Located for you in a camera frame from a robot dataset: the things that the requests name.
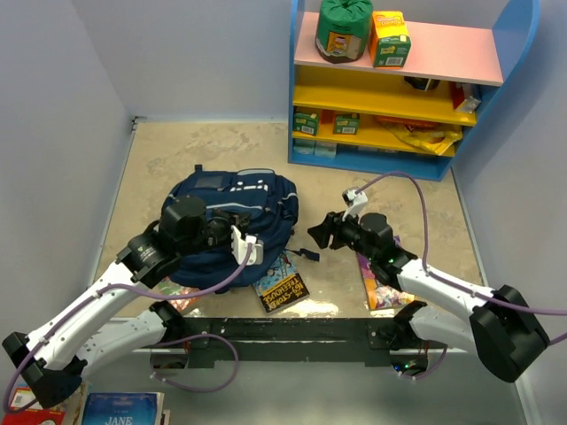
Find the green wrapped tissue roll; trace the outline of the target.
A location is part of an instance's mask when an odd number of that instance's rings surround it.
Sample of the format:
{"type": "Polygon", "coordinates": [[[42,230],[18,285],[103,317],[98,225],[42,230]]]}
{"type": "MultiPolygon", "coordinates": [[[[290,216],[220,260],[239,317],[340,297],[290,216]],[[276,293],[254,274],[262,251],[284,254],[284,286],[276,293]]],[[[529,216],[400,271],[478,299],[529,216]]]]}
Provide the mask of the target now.
{"type": "Polygon", "coordinates": [[[333,64],[361,58],[369,40],[374,6],[368,0],[322,1],[315,31],[315,47],[333,64]]]}

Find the black 169-storey treehouse book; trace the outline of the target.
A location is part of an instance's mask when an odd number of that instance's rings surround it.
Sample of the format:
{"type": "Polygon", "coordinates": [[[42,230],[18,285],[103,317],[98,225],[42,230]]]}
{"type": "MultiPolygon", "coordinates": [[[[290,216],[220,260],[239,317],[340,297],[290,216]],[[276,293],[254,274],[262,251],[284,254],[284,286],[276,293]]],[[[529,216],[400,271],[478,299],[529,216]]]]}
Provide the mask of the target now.
{"type": "Polygon", "coordinates": [[[283,251],[267,273],[252,285],[265,314],[278,313],[310,296],[298,269],[283,251]]]}

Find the aluminium rail frame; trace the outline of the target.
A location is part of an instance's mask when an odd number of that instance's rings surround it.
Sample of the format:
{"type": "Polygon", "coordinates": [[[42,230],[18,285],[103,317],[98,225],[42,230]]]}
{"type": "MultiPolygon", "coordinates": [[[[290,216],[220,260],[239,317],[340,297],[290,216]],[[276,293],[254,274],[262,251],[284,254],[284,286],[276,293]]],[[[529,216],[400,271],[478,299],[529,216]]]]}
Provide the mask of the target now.
{"type": "MultiPolygon", "coordinates": [[[[158,213],[169,189],[198,162],[230,169],[261,165],[296,182],[300,220],[295,243],[309,246],[306,230],[341,205],[340,194],[366,185],[369,209],[386,214],[404,245],[422,248],[419,199],[409,179],[374,182],[367,174],[290,165],[283,124],[172,124],[150,122],[135,132],[113,206],[100,265],[158,213]]],[[[224,390],[191,393],[150,378],[142,350],[101,368],[95,392],[161,391],[174,424],[540,424],[527,377],[497,382],[471,356],[453,351],[429,377],[411,382],[388,367],[360,362],[241,364],[224,390]]]]}

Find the yellow snack bag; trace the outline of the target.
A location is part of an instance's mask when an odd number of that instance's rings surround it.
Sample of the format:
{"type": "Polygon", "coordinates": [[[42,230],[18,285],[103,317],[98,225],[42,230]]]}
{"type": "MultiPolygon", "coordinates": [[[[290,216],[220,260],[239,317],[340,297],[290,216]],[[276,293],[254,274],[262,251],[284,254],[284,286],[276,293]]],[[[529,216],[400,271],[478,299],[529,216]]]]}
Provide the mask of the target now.
{"type": "Polygon", "coordinates": [[[463,137],[459,125],[381,115],[374,119],[403,143],[437,156],[448,153],[463,137]]]}

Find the purple Roald Dahl book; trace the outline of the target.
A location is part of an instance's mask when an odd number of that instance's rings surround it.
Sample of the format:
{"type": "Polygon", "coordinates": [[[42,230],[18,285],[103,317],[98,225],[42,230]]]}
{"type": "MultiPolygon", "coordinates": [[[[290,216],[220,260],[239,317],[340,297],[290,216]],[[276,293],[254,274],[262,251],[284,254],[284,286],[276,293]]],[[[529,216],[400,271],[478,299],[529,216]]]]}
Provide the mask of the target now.
{"type": "Polygon", "coordinates": [[[399,291],[380,283],[370,270],[369,260],[361,254],[357,254],[357,260],[367,296],[368,309],[370,311],[403,307],[417,300],[416,296],[413,294],[399,291]]]}

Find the navy blue school backpack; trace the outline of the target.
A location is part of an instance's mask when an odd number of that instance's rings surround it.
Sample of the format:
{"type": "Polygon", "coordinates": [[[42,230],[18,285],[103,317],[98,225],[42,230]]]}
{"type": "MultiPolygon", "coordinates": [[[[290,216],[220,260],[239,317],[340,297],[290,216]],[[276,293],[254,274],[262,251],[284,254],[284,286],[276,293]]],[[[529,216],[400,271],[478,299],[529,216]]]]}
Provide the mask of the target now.
{"type": "MultiPolygon", "coordinates": [[[[263,262],[246,267],[230,284],[220,289],[247,287],[268,274],[268,270],[286,249],[299,219],[299,196],[294,182],[268,168],[249,168],[237,172],[194,172],[178,182],[167,195],[167,208],[183,197],[197,197],[206,203],[206,217],[219,210],[248,219],[246,233],[263,242],[263,262]]],[[[183,287],[205,290],[224,280],[237,268],[229,247],[200,252],[185,257],[169,279],[183,287]]]]}

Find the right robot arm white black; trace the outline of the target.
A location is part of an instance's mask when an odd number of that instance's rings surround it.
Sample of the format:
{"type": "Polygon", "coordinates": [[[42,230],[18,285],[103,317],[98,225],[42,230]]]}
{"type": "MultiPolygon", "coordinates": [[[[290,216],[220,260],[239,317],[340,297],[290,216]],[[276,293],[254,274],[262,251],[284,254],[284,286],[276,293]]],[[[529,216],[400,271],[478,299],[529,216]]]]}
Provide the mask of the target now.
{"type": "Polygon", "coordinates": [[[307,233],[321,249],[351,249],[384,286],[417,297],[378,333],[392,350],[440,343],[476,355],[490,373],[512,383],[550,346],[518,290],[492,290],[428,268],[395,241],[383,214],[358,219],[330,212],[307,233]]]}

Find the small green box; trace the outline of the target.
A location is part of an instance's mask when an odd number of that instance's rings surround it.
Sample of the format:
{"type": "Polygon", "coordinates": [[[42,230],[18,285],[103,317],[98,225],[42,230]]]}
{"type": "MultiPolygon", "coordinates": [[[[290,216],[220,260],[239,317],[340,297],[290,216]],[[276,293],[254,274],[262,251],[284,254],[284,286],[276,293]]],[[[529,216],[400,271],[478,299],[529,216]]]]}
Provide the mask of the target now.
{"type": "Polygon", "coordinates": [[[356,135],[361,123],[357,112],[338,112],[334,114],[333,133],[335,135],[356,135]]]}
{"type": "Polygon", "coordinates": [[[292,130],[306,135],[317,135],[320,111],[314,108],[296,106],[293,111],[292,130]]]}

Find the left small green box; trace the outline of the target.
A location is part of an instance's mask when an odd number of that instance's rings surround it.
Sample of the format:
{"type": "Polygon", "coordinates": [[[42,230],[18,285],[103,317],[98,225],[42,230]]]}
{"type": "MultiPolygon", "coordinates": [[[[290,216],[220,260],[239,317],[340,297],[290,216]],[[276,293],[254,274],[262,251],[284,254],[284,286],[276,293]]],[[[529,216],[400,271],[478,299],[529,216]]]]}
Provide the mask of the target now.
{"type": "Polygon", "coordinates": [[[296,106],[293,111],[292,130],[306,135],[317,135],[320,111],[314,108],[296,106]]]}

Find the right small green box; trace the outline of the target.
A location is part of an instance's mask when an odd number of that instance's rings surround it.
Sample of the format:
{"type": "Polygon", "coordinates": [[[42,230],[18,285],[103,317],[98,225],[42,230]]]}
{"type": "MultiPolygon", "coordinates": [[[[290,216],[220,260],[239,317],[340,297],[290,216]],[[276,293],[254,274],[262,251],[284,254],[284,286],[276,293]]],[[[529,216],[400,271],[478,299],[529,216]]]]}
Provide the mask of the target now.
{"type": "Polygon", "coordinates": [[[361,123],[357,112],[338,112],[334,114],[333,133],[335,135],[356,135],[361,123]]]}

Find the colourful blue toy shelf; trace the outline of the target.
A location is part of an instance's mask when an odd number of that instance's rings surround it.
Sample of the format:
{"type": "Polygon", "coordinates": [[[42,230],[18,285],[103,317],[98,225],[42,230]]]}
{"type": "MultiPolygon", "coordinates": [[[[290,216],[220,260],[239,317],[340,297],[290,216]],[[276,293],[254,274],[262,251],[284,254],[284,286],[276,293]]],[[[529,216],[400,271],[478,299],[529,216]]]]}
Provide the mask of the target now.
{"type": "Polygon", "coordinates": [[[317,12],[302,1],[291,4],[289,107],[357,112],[357,135],[335,135],[323,124],[317,135],[288,131],[288,160],[384,174],[402,171],[422,180],[440,181],[466,151],[478,147],[495,121],[509,111],[503,96],[525,62],[540,20],[540,2],[509,1],[490,28],[410,22],[412,41],[402,68],[374,68],[370,55],[332,64],[315,48],[317,12]],[[428,92],[412,89],[405,76],[440,80],[428,92]],[[449,82],[478,85],[481,105],[473,113],[455,112],[449,82]],[[374,119],[375,115],[424,120],[462,127],[463,138],[437,156],[407,145],[374,119]]]}

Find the orange green carton box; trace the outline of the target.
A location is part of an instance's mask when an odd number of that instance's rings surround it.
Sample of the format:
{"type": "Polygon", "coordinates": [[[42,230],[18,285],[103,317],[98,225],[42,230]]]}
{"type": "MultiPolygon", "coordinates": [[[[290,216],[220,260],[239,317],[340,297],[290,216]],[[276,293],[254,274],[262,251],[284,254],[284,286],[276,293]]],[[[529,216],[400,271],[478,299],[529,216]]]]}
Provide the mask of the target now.
{"type": "Polygon", "coordinates": [[[402,12],[374,11],[369,55],[374,68],[402,68],[411,49],[411,38],[402,12]]]}

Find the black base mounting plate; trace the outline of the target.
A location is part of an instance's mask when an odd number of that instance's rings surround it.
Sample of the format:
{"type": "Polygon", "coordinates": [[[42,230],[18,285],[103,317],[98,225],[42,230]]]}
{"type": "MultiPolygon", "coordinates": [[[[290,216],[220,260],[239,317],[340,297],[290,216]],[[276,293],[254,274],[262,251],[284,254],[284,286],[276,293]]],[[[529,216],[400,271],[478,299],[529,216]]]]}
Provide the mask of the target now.
{"type": "Polygon", "coordinates": [[[217,361],[232,360],[233,354],[214,336],[222,336],[236,348],[242,362],[362,363],[367,367],[389,367],[392,355],[416,351],[418,339],[395,337],[392,318],[190,318],[185,317],[156,344],[200,336],[190,343],[188,367],[209,368],[217,361]]]}

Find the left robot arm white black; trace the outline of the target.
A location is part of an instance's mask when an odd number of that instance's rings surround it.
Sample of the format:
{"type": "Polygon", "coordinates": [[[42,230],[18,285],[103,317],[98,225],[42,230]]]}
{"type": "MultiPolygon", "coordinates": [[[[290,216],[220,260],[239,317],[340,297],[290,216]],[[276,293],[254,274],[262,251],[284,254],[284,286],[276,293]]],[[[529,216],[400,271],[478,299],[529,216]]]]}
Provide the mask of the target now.
{"type": "Polygon", "coordinates": [[[178,345],[184,318],[172,306],[172,297],[153,288],[179,268],[183,257],[219,247],[229,249],[237,267],[210,290],[232,283],[245,267],[263,259],[262,242],[247,228],[248,219],[241,214],[217,211],[208,219],[200,198],[174,201],[55,318],[3,340],[16,368],[4,394],[4,411],[14,412],[10,397],[18,379],[32,391],[34,404],[51,408],[70,398],[84,376],[115,358],[145,346],[178,345]]]}

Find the blue Jane book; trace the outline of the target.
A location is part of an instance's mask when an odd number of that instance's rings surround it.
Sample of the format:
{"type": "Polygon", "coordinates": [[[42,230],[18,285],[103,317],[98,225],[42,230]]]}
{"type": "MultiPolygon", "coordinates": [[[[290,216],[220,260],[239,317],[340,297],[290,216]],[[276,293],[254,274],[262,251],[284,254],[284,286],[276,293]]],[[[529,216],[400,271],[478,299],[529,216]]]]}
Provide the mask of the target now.
{"type": "Polygon", "coordinates": [[[171,413],[161,392],[93,392],[83,409],[83,425],[164,425],[171,413]]]}

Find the red book bottom left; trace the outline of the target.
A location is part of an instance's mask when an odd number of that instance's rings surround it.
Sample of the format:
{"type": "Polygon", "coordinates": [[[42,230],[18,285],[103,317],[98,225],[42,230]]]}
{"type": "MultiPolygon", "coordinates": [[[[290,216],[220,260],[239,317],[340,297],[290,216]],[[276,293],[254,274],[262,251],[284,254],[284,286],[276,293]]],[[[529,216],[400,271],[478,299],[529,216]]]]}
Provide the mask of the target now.
{"type": "Polygon", "coordinates": [[[35,403],[20,413],[6,414],[1,424],[79,424],[90,389],[91,384],[83,381],[79,389],[64,402],[51,408],[42,408],[39,403],[35,403]]]}

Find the red white packet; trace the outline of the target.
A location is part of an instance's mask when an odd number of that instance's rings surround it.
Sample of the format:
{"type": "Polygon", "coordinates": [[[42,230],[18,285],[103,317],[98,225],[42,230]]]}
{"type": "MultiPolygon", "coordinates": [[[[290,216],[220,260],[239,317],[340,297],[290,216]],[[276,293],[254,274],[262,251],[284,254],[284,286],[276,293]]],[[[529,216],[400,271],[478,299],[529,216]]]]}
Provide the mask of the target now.
{"type": "Polygon", "coordinates": [[[455,112],[473,113],[481,105],[478,85],[462,82],[449,82],[455,112]]]}

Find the orange 78-storey treehouse book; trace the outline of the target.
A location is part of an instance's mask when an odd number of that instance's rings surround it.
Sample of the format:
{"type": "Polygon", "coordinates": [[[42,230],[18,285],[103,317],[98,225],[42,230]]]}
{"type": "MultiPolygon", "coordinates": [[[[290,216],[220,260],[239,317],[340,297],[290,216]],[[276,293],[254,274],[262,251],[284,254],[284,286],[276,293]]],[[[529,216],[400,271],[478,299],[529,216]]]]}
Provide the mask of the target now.
{"type": "Polygon", "coordinates": [[[198,288],[185,287],[172,282],[168,278],[161,281],[153,289],[153,292],[167,297],[174,297],[174,299],[169,300],[169,303],[181,314],[190,312],[196,307],[197,302],[201,299],[201,296],[186,298],[189,294],[199,292],[198,288]]]}

